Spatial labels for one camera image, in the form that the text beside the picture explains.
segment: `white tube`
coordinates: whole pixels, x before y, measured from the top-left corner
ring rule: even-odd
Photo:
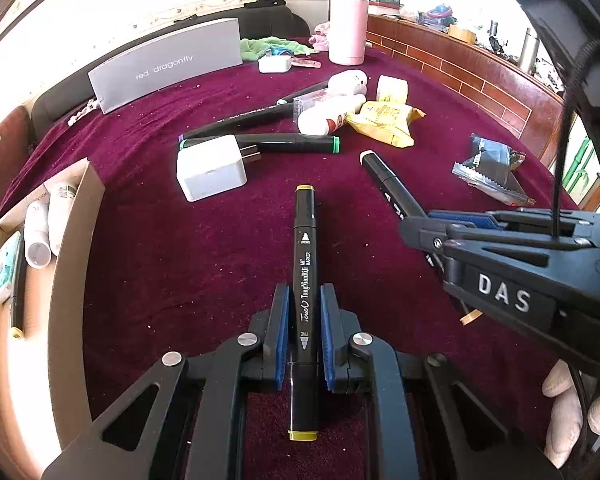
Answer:
[[[362,70],[345,70],[331,76],[329,90],[346,95],[366,94],[366,74]]]
[[[316,104],[298,116],[298,129],[306,136],[324,137],[341,127],[347,114],[357,114],[366,102],[362,94],[338,96]]]
[[[24,255],[34,269],[42,269],[51,261],[47,213],[48,205],[34,200],[24,219]]]
[[[51,190],[49,199],[49,244],[53,254],[58,256],[64,229],[69,219],[69,213],[74,205],[76,189],[71,184],[62,182]]]
[[[409,85],[404,79],[381,75],[378,78],[378,92],[376,101],[389,101],[391,103],[407,104]]]

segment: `maroon tablecloth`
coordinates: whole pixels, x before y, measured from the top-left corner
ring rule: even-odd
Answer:
[[[178,134],[275,103],[343,67],[325,54],[319,70],[260,74],[245,63],[176,84],[106,116],[94,112],[46,135],[13,183],[3,210],[34,186],[89,157],[106,186],[93,234],[84,295],[84,364],[93,416],[163,353],[212,351],[268,308],[274,286],[291,279],[294,190],[316,189],[322,282],[365,331],[395,349],[441,351],[501,413],[541,444],[550,400],[540,391],[555,361],[537,344],[482,316],[463,327],[421,253],[403,246],[395,214],[360,167],[373,149],[397,171],[425,210],[504,208],[451,174],[475,132],[524,150],[476,105],[385,54],[362,67],[376,95],[381,74],[407,79],[409,103],[427,116],[413,123],[415,146],[400,150],[338,131],[339,155],[265,154],[244,187],[186,202],[175,177]],[[291,132],[290,120],[256,131]],[[533,156],[517,172],[523,189],[550,204],[552,176]],[[573,207],[568,200],[565,206]],[[363,425],[355,398],[328,397],[317,442],[291,443],[285,394],[251,396],[246,478],[362,478]]]

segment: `wall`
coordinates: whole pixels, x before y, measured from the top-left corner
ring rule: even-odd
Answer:
[[[253,0],[45,0],[0,43],[0,120],[18,104],[149,30]],[[310,27],[328,0],[287,0]]]

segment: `yellow snack package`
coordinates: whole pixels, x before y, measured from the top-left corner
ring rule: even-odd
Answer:
[[[426,113],[400,103],[368,101],[359,114],[347,114],[347,123],[359,134],[396,148],[413,146],[409,124]]]

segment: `gray box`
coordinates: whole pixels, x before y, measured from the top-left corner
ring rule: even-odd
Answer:
[[[175,30],[107,59],[89,72],[107,114],[190,77],[242,64],[237,18]]]

